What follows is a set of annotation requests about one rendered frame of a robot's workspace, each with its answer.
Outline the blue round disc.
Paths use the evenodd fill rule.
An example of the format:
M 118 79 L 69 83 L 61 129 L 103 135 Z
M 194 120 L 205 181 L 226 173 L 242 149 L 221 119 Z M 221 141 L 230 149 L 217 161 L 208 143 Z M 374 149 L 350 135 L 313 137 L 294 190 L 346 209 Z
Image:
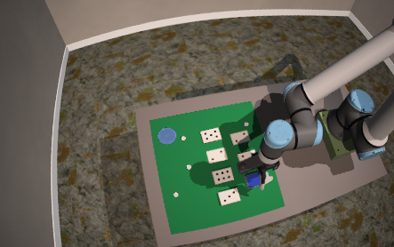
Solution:
M 176 132 L 172 128 L 164 128 L 158 133 L 158 139 L 163 144 L 171 144 L 176 139 Z

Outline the green felt mat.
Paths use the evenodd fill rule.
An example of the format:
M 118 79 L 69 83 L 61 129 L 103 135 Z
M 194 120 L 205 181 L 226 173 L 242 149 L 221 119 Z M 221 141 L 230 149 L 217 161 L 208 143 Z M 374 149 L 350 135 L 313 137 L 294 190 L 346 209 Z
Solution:
M 209 108 L 186 114 L 150 120 L 157 171 L 171 235 L 215 227 L 247 219 L 284 207 L 275 170 L 266 170 L 273 180 L 264 186 L 247 188 L 240 174 L 237 154 L 258 152 L 263 133 L 251 101 Z M 244 126 L 248 123 L 248 126 Z M 176 139 L 163 144 L 158 133 L 172 128 Z M 221 140 L 203 143 L 201 131 L 219 128 Z M 230 134 L 247 131 L 251 141 L 233 146 Z M 181 140 L 181 137 L 186 137 Z M 228 160 L 209 163 L 206 151 L 225 148 Z M 191 169 L 187 169 L 191 165 Z M 215 185 L 212 171 L 231 167 L 234 180 Z M 218 193 L 233 188 L 241 201 L 221 206 Z M 178 193 L 177 197 L 173 194 Z

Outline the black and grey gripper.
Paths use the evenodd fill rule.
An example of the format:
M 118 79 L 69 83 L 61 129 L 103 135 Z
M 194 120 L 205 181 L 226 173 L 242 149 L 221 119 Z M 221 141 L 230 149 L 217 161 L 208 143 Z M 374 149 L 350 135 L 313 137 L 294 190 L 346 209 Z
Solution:
M 267 183 L 269 183 L 270 181 L 273 180 L 273 177 L 272 177 L 272 176 L 269 176 L 269 174 L 266 172 L 266 170 L 267 170 L 268 168 L 269 168 L 269 169 L 272 168 L 272 170 L 274 171 L 274 170 L 276 170 L 276 169 L 278 168 L 279 165 L 280 165 L 280 162 L 279 162 L 279 160 L 278 160 L 278 161 L 277 161 L 276 163 L 274 163 L 274 164 L 265 164 L 265 165 L 263 165 L 263 166 L 257 168 L 257 169 L 258 169 L 258 172 L 261 174 L 261 175 L 260 175 L 260 189 L 261 189 L 261 190 L 264 189 L 265 184 L 267 184 Z M 275 167 L 277 167 L 277 168 L 275 168 Z M 267 176 L 266 176 L 266 174 L 267 174 Z

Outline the dark blue rectangular card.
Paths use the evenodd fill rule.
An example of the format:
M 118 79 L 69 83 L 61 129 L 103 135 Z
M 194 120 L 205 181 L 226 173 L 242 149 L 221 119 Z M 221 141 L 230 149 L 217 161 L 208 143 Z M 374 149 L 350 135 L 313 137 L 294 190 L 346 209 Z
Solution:
M 246 175 L 246 180 L 247 180 L 247 184 L 248 187 L 256 187 L 260 185 L 260 173 L 256 172 L 250 175 Z

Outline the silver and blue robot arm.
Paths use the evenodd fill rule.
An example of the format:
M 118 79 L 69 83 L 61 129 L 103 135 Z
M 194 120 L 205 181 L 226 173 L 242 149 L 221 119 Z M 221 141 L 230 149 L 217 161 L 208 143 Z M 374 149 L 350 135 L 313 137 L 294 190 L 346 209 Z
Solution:
M 239 173 L 244 174 L 266 163 L 274 164 L 285 151 L 318 145 L 323 137 L 323 127 L 318 119 L 314 119 L 310 107 L 393 54 L 394 18 L 391 26 L 308 81 L 287 85 L 283 96 L 291 123 L 284 120 L 271 122 L 264 132 L 258 154 L 237 163 Z M 371 97 L 355 89 L 327 117 L 328 130 L 337 140 L 352 138 L 360 161 L 385 151 L 384 144 L 394 130 L 394 91 L 374 116 L 373 110 Z

